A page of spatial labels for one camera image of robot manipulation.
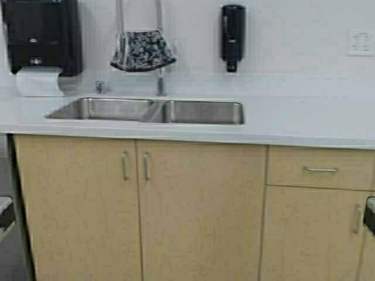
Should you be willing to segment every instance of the cabinet door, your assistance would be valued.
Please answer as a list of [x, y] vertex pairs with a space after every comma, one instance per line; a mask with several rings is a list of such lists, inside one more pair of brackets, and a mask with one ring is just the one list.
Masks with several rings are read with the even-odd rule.
[[359, 281], [369, 281], [375, 278], [375, 236], [366, 232], [362, 265]]
[[267, 187], [262, 281], [355, 281], [369, 193]]
[[137, 144], [144, 280], [257, 280], [265, 147]]
[[36, 279], [141, 280], [135, 141], [15, 140]]

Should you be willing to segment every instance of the stainless steel sink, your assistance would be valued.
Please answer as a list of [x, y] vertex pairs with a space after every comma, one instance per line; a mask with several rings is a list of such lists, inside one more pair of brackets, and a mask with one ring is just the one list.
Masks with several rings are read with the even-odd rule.
[[83, 98], [48, 115], [49, 119], [102, 119], [149, 123], [242, 125], [236, 102], [151, 101]]
[[241, 125], [243, 106], [235, 102], [155, 102], [141, 122]]
[[151, 104], [150, 100], [82, 98], [46, 118], [137, 121], [149, 110]]

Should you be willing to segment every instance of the wooden cabinet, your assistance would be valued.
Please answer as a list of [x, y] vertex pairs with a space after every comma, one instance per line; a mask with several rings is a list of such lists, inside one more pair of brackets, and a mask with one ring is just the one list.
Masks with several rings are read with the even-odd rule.
[[137, 145], [144, 280], [258, 280], [266, 148]]
[[15, 140], [37, 281], [142, 280], [135, 141]]
[[37, 281], [375, 274], [373, 152], [270, 147], [266, 175], [266, 146], [15, 140]]
[[355, 281], [369, 194], [267, 187], [261, 280]]
[[362, 264], [358, 281], [369, 281], [375, 278], [375, 235], [368, 229], [363, 243]]

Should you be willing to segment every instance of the black soap dispenser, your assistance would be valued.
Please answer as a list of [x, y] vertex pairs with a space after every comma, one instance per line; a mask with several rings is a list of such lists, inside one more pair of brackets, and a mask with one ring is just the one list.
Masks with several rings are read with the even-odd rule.
[[246, 8], [230, 4], [221, 11], [221, 58], [227, 63], [228, 72], [237, 72], [242, 61], [245, 43]]

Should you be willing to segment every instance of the paper towel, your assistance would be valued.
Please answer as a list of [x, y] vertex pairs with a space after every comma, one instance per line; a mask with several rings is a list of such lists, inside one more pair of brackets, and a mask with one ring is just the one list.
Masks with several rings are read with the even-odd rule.
[[23, 97], [63, 97], [61, 72], [58, 67], [23, 67], [16, 75], [17, 88]]

